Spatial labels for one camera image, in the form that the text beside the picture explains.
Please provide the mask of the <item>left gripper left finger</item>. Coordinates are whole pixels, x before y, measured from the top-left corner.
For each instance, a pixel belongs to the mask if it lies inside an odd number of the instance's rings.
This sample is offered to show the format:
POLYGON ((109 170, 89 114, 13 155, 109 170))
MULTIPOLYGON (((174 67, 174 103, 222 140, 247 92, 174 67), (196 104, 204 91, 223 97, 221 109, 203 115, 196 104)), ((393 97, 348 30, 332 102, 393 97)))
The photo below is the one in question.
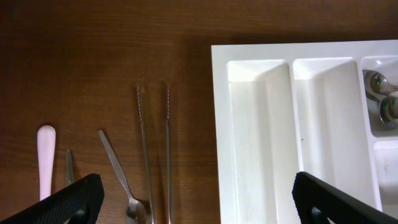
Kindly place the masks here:
POLYGON ((1 223, 95 224, 104 200, 99 174, 89 174, 1 223))

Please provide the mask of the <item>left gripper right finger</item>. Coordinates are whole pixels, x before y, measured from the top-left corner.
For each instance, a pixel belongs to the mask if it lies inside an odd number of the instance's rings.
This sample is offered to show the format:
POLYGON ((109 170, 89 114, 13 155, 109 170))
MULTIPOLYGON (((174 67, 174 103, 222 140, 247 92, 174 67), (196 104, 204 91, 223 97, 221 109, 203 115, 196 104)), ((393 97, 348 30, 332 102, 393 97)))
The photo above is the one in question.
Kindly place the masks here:
POLYGON ((295 176, 292 196, 301 223, 397 224, 389 216, 308 172, 295 176))

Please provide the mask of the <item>small steel teaspoon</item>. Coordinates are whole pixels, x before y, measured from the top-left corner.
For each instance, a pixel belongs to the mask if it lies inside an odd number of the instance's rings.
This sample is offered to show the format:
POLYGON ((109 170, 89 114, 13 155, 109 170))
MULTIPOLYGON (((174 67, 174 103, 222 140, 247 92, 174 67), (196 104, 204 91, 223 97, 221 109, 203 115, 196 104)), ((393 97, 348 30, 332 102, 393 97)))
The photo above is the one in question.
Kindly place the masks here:
POLYGON ((74 183, 74 171, 73 171, 73 161, 72 161, 72 151, 67 149, 66 153, 66 186, 74 183))

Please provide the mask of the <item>steel tablespoon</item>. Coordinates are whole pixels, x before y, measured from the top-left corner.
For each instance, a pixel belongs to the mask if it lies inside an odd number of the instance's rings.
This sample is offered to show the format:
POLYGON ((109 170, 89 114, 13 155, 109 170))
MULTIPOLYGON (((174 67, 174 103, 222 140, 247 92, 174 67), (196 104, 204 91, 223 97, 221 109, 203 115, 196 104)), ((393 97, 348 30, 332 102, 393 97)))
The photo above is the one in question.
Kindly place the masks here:
POLYGON ((397 97, 386 96, 379 103, 381 121, 389 129, 397 129, 397 97))
POLYGON ((397 85, 390 84, 387 78, 374 70, 363 70, 366 97, 373 101, 382 101, 385 97, 397 93, 397 85))

